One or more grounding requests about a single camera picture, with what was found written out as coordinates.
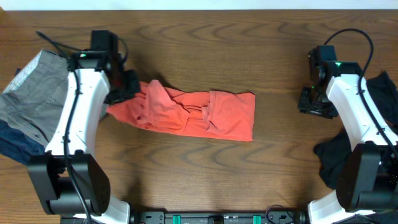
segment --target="folded red shirt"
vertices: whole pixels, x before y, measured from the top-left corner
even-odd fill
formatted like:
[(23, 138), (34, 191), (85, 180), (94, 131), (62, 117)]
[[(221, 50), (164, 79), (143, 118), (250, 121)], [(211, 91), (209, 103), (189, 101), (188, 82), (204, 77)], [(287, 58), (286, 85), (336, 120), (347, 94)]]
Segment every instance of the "folded red shirt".
[(255, 95), (223, 91), (185, 93), (158, 80), (140, 82), (135, 98), (107, 112), (137, 128), (181, 136), (252, 141)]

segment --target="robotic arm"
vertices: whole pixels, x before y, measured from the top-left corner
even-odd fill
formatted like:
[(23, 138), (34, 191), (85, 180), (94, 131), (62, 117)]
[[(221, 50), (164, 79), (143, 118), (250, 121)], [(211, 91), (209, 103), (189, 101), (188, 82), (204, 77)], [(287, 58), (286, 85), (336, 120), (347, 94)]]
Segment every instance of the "robotic arm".
[[(98, 30), (92, 32), (90, 49), (77, 52), (69, 59), (71, 72), (67, 99), (56, 133), (45, 154), (32, 156), (28, 165), (44, 211), (49, 215), (75, 218), (74, 223), (83, 221), (89, 214), (93, 222), (109, 224), (327, 224), (343, 223), (355, 214), (368, 215), (374, 211), (396, 209), (397, 182), (391, 181), (394, 158), (389, 156), (391, 152), (385, 139), (361, 102), (357, 88), (361, 68), (355, 62), (337, 61), (334, 48), (329, 45), (318, 46), (310, 51), (308, 57), (314, 85), (303, 89), (298, 107), (303, 113), (325, 118), (339, 114), (353, 153), (337, 189), (311, 202), (306, 210), (283, 208), (269, 209), (266, 213), (135, 214), (128, 203), (111, 196), (109, 179), (95, 161), (95, 132), (100, 110), (103, 101), (112, 104), (132, 98), (139, 87), (129, 82), (134, 78), (133, 72), (123, 69), (125, 60), (118, 55), (116, 35)], [(378, 124), (396, 147), (398, 136), (378, 112), (364, 79), (361, 86), (361, 94)], [(71, 111), (74, 116), (68, 125)], [(63, 149), (65, 141), (67, 153)], [(60, 177), (66, 168), (70, 170), (69, 177)]]

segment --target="black cloth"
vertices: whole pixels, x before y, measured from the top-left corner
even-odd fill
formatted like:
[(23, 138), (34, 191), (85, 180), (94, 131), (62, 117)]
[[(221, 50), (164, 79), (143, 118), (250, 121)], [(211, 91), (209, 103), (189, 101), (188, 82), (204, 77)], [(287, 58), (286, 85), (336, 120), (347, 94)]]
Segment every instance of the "black cloth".
[[(385, 120), (395, 125), (392, 129), (396, 132), (398, 128), (397, 87), (387, 72), (382, 72), (378, 77), (368, 80), (367, 86), (380, 114)], [(316, 145), (313, 151), (322, 163), (319, 176), (326, 186), (336, 189), (337, 178), (351, 154), (351, 145), (346, 131), (342, 131), (330, 141)]]

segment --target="green strip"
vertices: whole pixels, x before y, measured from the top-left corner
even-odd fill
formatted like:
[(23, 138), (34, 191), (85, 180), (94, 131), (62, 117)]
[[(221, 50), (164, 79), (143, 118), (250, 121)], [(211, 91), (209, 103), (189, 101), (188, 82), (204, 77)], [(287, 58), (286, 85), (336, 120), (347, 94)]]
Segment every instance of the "green strip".
[(253, 215), (253, 224), (261, 224), (261, 216)]
[(174, 215), (173, 216), (173, 224), (181, 224), (181, 216)]

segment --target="wooden surface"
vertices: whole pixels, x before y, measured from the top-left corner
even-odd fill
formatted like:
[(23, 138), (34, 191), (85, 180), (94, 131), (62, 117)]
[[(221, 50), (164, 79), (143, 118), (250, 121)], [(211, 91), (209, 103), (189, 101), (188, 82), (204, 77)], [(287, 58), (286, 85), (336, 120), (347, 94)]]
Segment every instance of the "wooden surface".
[[(169, 211), (301, 207), (330, 192), (312, 149), (341, 129), (339, 119), (300, 114), (309, 85), (307, 53), (335, 31), (355, 27), (373, 38), (367, 77), (387, 70), (398, 83), (397, 11), (100, 11), (6, 12), (0, 24), (0, 89), (41, 48), (35, 35), (85, 48), (90, 30), (126, 40), (126, 67), (142, 80), (183, 91), (256, 94), (253, 142), (153, 133), (108, 116), (99, 123), (96, 158), (112, 193), (135, 207)], [(339, 60), (368, 56), (358, 34), (332, 41)], [(57, 223), (40, 206), (26, 168), (0, 156), (0, 223)]]

